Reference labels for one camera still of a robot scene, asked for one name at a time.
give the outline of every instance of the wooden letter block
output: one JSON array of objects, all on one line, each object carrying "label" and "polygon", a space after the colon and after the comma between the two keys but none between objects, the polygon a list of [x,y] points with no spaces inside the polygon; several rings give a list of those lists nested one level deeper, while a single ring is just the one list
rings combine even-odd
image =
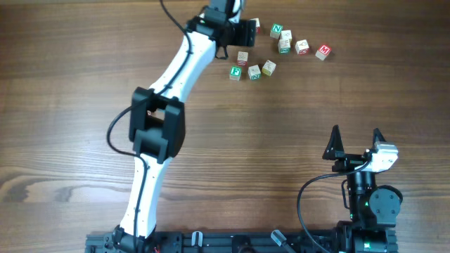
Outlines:
[{"label": "wooden letter block", "polygon": [[261,70],[259,70],[258,65],[248,68],[248,76],[250,77],[250,80],[256,80],[261,78]]},{"label": "wooden letter block", "polygon": [[280,39],[278,42],[278,52],[279,53],[289,53],[290,43],[289,39]]},{"label": "wooden letter block", "polygon": [[280,39],[281,31],[283,31],[283,26],[279,24],[272,25],[272,29],[270,30],[270,37],[274,39]]},{"label": "wooden letter block", "polygon": [[280,39],[289,39],[289,43],[291,43],[293,41],[293,34],[290,30],[281,31]]},{"label": "wooden letter block", "polygon": [[239,66],[247,66],[248,62],[248,53],[247,52],[238,52],[238,65]]},{"label": "wooden letter block", "polygon": [[331,47],[327,46],[327,45],[322,45],[317,53],[316,53],[316,57],[321,59],[321,60],[325,60],[325,58],[330,54],[331,52]]},{"label": "wooden letter block", "polygon": [[306,39],[297,41],[297,43],[295,43],[295,50],[299,55],[307,54],[309,52],[308,41]]},{"label": "wooden letter block", "polygon": [[256,33],[260,33],[261,32],[261,26],[259,25],[259,18],[253,18],[251,20],[256,21]]},{"label": "wooden letter block", "polygon": [[268,76],[271,76],[275,71],[275,67],[276,67],[275,63],[271,62],[270,60],[267,60],[266,64],[264,64],[264,67],[262,67],[262,72],[264,74],[267,74]]},{"label": "wooden letter block", "polygon": [[239,81],[241,73],[242,73],[242,69],[240,67],[235,67],[235,66],[231,67],[230,79]]}]

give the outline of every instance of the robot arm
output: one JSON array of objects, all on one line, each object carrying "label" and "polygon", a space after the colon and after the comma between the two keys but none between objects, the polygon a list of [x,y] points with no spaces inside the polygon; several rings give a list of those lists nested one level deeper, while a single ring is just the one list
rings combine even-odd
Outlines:
[{"label": "robot arm", "polygon": [[[239,21],[242,9],[241,1],[211,0],[210,6],[205,9],[204,18],[195,17],[188,22],[186,30],[191,41],[191,52],[190,41],[185,36],[173,61],[150,89],[135,90],[133,104],[152,97],[148,103],[132,110],[129,133],[130,141],[134,142],[134,151],[146,161],[149,169],[145,175],[142,161],[135,158],[129,204],[120,222],[120,228],[126,234],[134,234],[135,209],[143,182],[136,234],[147,238],[156,227],[156,208],[162,181],[169,163],[181,149],[184,140],[184,102],[201,72],[212,62],[219,47],[253,46],[255,22]],[[190,57],[175,77],[172,87],[159,94],[182,67],[187,53]],[[164,120],[148,116],[148,111],[157,109],[165,113]]]}]

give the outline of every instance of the black bracket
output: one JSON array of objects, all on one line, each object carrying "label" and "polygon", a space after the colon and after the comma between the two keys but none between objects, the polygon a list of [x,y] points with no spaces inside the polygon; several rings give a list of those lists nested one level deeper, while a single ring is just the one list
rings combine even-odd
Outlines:
[{"label": "black bracket", "polygon": [[330,141],[326,146],[322,159],[334,161],[343,158],[344,156],[344,145],[342,144],[342,139],[340,137],[339,126],[335,125],[331,131]]},{"label": "black bracket", "polygon": [[372,144],[375,144],[377,141],[383,141],[386,142],[385,137],[381,134],[381,131],[379,129],[373,130],[373,141]]},{"label": "black bracket", "polygon": [[[175,157],[183,145],[186,135],[184,103],[141,87],[134,91],[131,106],[138,103],[141,105],[131,111],[129,140],[134,142],[136,154],[156,157],[157,163],[162,164],[168,157]],[[164,119],[148,114],[157,109],[165,111]]]},{"label": "black bracket", "polygon": [[227,46],[254,46],[256,36],[255,20],[229,22],[236,13],[232,13],[233,1],[211,1],[205,7],[205,17],[195,16],[186,24],[187,32],[198,32],[216,41],[217,50]]}]

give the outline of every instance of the wooden table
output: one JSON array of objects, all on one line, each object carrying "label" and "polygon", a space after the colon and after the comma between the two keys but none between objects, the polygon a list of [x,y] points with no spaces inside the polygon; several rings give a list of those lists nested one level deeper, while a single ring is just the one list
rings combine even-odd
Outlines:
[{"label": "wooden table", "polygon": [[[206,1],[168,1],[180,22]],[[249,1],[262,33],[249,64],[272,77],[229,80],[237,52],[215,60],[186,104],[186,140],[167,171],[160,231],[301,229],[295,202],[331,172],[334,124],[362,153],[379,127],[399,160],[377,176],[404,194],[400,252],[450,245],[450,18],[444,1]],[[279,55],[277,22],[307,39],[308,56]],[[134,161],[105,143],[113,117],[148,87],[181,33],[157,1],[0,7],[0,251],[82,252],[85,235],[122,219]],[[328,44],[324,62],[314,56]],[[113,142],[131,149],[128,117]],[[308,187],[309,228],[349,218],[342,179]]]}]

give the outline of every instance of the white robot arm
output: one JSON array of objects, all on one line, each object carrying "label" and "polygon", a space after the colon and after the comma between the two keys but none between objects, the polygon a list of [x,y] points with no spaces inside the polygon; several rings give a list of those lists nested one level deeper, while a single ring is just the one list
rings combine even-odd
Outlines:
[{"label": "white robot arm", "polygon": [[[190,24],[193,29],[197,30],[187,33],[187,36],[189,36],[189,38],[191,39],[191,55],[184,68],[172,82],[172,87],[160,94],[161,98],[165,98],[166,100],[177,100],[181,103],[186,102],[189,93],[191,92],[191,89],[193,88],[193,85],[197,81],[198,77],[200,76],[202,71],[214,60],[219,46],[227,46],[227,43],[224,43],[224,38],[213,39],[213,36],[211,36],[214,33],[214,25],[209,27],[204,25],[205,23],[210,22],[209,16],[214,17],[217,15],[217,13],[208,13],[208,11],[216,12],[214,10],[215,8],[213,7],[216,7],[215,5],[217,4],[222,6],[233,4],[233,16],[228,18],[227,25],[232,26],[233,24],[238,24],[240,22],[240,12],[243,9],[240,1],[234,1],[234,3],[230,3],[230,1],[211,1],[210,7],[205,9],[206,15],[205,18],[202,19],[201,25],[199,25],[197,22],[194,24]],[[252,26],[253,30],[255,30],[255,25],[252,24],[251,21],[248,22],[250,23],[250,26]],[[247,37],[248,34],[245,33],[247,33],[247,31],[251,32],[252,28],[240,32],[236,31],[236,29],[234,28],[232,28],[232,30],[235,37],[238,37],[241,34],[243,34],[242,37]],[[250,36],[248,37],[250,39],[245,39],[244,41],[248,41],[249,43],[247,44],[252,46],[255,35],[250,34]],[[236,38],[228,38],[228,41],[233,40],[236,41]],[[189,41],[185,36],[181,48],[175,55],[167,70],[154,84],[150,86],[150,90],[153,89],[153,93],[159,93],[164,89],[164,87],[167,85],[167,82],[182,66],[182,62],[185,60],[186,54],[188,52]],[[162,181],[167,167],[172,161],[174,155],[168,155],[167,157],[163,157],[161,159],[161,156],[158,156],[156,154],[148,154],[147,152],[143,152],[141,149],[136,149],[136,141],[135,151],[141,156],[141,158],[146,161],[149,167],[145,178],[144,187],[141,193],[142,197],[139,204],[139,213],[136,223],[137,236],[147,238],[156,227],[156,208],[158,205],[158,198],[162,187]],[[136,204],[138,202],[139,192],[141,189],[141,184],[143,182],[143,177],[143,163],[139,158],[135,158],[134,180],[131,188],[129,204],[127,207],[127,212],[120,222],[120,228],[123,228],[124,232],[130,235],[134,234],[134,215]]]}]

